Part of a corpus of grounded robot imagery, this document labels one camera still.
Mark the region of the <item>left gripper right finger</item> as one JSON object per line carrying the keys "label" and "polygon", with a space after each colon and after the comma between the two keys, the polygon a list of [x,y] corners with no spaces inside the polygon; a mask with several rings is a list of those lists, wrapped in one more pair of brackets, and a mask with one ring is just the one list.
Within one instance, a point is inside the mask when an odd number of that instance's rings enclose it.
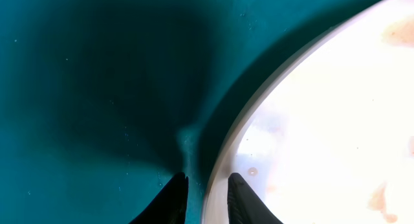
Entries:
{"label": "left gripper right finger", "polygon": [[239,173],[228,178],[229,224],[283,224]]}

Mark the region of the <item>white plate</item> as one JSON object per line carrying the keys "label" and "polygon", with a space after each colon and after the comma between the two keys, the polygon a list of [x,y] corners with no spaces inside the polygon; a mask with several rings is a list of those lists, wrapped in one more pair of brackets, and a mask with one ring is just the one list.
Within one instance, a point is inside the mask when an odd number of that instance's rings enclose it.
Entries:
{"label": "white plate", "polygon": [[232,124],[202,208],[230,185],[283,223],[413,223],[413,0],[383,0],[282,63]]}

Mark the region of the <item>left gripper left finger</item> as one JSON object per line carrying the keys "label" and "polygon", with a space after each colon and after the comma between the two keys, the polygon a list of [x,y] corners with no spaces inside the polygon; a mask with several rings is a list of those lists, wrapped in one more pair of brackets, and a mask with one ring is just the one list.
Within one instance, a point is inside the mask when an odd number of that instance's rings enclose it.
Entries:
{"label": "left gripper left finger", "polygon": [[150,204],[129,224],[184,224],[188,203],[189,178],[175,174]]}

